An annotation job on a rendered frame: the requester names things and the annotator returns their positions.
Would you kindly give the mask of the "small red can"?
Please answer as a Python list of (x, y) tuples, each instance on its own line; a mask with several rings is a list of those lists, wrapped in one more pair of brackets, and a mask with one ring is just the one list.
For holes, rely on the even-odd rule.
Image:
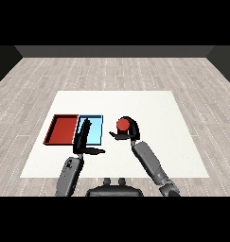
[(116, 128), (118, 134), (127, 134), (130, 127), (130, 122), (125, 118), (120, 118), (116, 122)]

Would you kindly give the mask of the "red shallow open box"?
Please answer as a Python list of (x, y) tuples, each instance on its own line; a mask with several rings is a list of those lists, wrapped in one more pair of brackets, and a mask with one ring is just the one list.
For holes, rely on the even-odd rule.
[(78, 117), (77, 114), (55, 114), (44, 138), (44, 145), (71, 146)]

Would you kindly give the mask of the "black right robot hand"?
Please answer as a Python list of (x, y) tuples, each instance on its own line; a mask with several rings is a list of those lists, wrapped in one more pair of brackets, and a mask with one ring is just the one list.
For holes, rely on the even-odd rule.
[(114, 137), (116, 140), (130, 140), (131, 146), (134, 147), (137, 140), (140, 139), (140, 131), (138, 125), (135, 120), (130, 118), (129, 116), (122, 116), (121, 118), (125, 118), (130, 122), (130, 127), (127, 134), (118, 134), (110, 131), (110, 135)]

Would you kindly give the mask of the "light blue shallow open box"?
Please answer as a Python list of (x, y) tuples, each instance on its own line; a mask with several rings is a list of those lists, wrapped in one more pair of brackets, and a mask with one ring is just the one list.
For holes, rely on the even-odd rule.
[(78, 118), (74, 134), (80, 132), (81, 126), (85, 119), (91, 122), (89, 134), (87, 136), (87, 146), (100, 146), (102, 138), (103, 116), (101, 114), (81, 114)]

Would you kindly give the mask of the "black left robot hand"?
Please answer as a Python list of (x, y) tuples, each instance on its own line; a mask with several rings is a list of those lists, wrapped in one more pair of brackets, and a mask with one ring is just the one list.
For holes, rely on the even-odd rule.
[(73, 143), (74, 154), (77, 154), (78, 156), (82, 156), (83, 154), (98, 155), (105, 152), (104, 149), (86, 146), (91, 126), (92, 123), (88, 118), (83, 121), (82, 125), (77, 125)]

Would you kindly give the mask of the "dark grey robot body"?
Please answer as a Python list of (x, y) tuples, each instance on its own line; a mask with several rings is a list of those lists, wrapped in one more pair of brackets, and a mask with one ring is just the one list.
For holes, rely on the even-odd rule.
[(124, 178), (118, 179), (118, 185), (111, 185), (111, 179), (105, 178), (101, 186), (89, 189), (86, 197), (143, 197), (143, 193), (128, 186)]

